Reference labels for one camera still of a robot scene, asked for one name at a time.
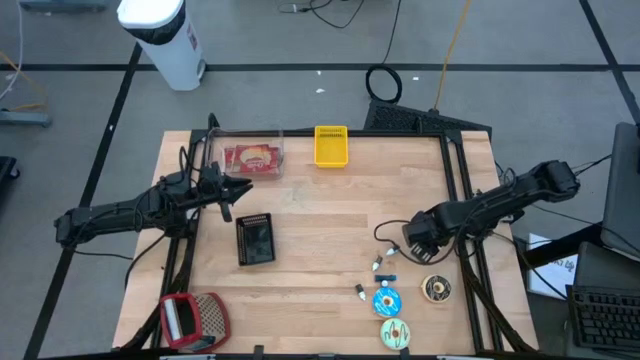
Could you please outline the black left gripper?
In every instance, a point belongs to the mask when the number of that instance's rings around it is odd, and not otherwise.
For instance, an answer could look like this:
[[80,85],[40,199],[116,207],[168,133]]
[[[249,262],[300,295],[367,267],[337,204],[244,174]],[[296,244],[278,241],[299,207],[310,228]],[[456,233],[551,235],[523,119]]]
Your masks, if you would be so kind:
[[219,205],[223,220],[227,223],[232,221],[230,204],[235,204],[252,187],[251,179],[230,178],[217,162],[200,169],[198,188],[210,203]]

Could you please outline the chocolate frosted donut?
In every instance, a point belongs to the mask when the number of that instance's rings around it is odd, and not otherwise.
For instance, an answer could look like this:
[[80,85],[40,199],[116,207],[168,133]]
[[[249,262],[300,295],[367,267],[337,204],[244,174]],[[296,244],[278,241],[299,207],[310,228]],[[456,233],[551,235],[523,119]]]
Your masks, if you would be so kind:
[[421,290],[430,302],[443,303],[450,298],[452,287],[445,277],[441,275],[430,275],[423,280]]

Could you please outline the blue frosted donut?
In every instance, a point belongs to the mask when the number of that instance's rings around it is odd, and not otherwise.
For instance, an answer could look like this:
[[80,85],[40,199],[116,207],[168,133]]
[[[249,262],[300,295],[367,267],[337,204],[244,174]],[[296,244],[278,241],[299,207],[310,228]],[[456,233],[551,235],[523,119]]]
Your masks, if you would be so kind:
[[402,309],[400,294],[391,287],[379,288],[372,298],[373,311],[384,318],[396,317]]

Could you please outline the clear plastic container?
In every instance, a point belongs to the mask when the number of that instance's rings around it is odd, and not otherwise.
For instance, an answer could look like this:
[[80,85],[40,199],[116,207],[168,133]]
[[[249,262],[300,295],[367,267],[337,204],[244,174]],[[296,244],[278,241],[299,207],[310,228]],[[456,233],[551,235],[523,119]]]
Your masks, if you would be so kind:
[[[236,130],[223,130],[220,128],[214,128],[208,136],[209,149],[207,150],[207,161],[209,163],[217,162],[221,170],[232,177],[249,178],[254,181],[259,180],[276,180],[284,174],[284,131],[278,130],[266,130],[266,131],[236,131]],[[274,172],[270,173],[237,173],[234,170],[230,173],[225,172],[224,163],[224,149],[226,147],[236,147],[238,145],[259,145],[268,144],[271,147],[278,147],[280,149],[278,158],[278,168]]]

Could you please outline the black plastic basket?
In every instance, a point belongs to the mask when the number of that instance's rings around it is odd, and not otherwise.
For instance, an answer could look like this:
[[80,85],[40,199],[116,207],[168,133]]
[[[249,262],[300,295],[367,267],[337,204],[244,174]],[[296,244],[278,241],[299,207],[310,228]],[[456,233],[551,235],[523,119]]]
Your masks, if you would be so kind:
[[237,218],[235,225],[240,266],[264,264],[276,259],[270,213]]

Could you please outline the yellow plastic basket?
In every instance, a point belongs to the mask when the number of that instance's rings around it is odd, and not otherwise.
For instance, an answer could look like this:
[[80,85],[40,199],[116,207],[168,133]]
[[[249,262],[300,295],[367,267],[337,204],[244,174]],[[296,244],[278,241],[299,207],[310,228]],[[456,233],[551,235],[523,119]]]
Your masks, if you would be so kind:
[[314,129],[314,163],[319,168],[344,168],[349,161],[348,128],[323,125]]

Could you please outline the mint green frosted donut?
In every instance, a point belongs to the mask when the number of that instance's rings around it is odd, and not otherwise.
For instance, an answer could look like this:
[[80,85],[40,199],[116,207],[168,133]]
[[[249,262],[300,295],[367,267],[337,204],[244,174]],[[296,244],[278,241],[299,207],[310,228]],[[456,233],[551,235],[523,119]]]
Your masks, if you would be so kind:
[[409,346],[411,332],[403,320],[389,318],[381,325],[380,338],[385,347],[391,350],[402,350]]

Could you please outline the red box grater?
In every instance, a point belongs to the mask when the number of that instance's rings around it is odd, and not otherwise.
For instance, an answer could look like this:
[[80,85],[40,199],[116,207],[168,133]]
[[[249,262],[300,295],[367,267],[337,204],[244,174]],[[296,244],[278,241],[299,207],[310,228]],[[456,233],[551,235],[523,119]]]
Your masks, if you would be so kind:
[[216,293],[178,293],[159,302],[162,332],[170,348],[205,353],[231,336],[227,309]]

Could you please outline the white paper sheet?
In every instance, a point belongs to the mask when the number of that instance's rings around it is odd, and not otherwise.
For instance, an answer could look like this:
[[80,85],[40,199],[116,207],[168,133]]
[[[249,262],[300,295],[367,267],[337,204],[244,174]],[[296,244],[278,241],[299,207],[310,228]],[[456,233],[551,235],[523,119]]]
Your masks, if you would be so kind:
[[577,255],[555,260],[535,270],[527,271],[527,291],[562,300],[566,286],[572,285],[577,268]]

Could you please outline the white trash can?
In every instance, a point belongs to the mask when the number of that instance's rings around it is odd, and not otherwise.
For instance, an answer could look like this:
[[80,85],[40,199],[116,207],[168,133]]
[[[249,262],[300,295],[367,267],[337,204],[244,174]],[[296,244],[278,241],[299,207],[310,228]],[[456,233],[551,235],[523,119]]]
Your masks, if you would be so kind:
[[121,0],[117,17],[171,89],[200,86],[206,61],[186,0]]

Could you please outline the black keyboard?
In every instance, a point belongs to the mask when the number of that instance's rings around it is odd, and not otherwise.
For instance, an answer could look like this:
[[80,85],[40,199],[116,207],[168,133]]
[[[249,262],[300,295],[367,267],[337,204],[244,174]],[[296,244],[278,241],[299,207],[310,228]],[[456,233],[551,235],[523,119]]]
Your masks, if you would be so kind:
[[574,344],[640,352],[640,290],[566,286]]

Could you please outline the black floor equipment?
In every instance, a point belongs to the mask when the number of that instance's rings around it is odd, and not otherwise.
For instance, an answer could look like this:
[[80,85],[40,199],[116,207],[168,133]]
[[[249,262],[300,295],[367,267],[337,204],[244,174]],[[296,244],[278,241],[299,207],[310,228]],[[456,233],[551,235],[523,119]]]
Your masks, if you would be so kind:
[[6,197],[21,171],[14,157],[0,156],[0,202]]

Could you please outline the grey floor base plate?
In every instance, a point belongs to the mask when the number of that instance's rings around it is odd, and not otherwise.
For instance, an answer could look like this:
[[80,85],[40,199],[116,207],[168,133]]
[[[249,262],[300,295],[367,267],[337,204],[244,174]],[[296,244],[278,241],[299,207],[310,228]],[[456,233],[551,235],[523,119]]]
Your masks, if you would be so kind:
[[0,110],[0,125],[39,125],[48,127],[51,119],[42,112],[15,112]]

